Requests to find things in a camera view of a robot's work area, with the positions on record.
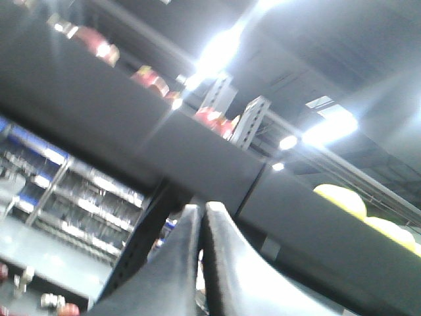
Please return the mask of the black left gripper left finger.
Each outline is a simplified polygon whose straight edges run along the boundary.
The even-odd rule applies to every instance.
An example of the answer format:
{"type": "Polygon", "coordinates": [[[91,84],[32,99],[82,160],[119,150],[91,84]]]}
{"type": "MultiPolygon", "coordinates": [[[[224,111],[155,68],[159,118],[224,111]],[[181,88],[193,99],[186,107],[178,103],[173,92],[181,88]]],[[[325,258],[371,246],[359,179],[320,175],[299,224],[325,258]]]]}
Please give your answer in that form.
{"type": "Polygon", "coordinates": [[[184,206],[162,248],[89,315],[195,315],[201,208],[184,206]]]}

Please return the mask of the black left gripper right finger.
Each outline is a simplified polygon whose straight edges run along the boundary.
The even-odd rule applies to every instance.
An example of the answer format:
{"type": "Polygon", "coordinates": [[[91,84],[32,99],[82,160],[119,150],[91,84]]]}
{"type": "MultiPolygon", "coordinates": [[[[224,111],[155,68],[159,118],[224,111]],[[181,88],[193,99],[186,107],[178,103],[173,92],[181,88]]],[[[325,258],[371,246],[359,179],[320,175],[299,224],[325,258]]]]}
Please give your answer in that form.
{"type": "Polygon", "coordinates": [[[211,315],[328,315],[253,249],[219,201],[205,205],[203,241],[211,315]]]}

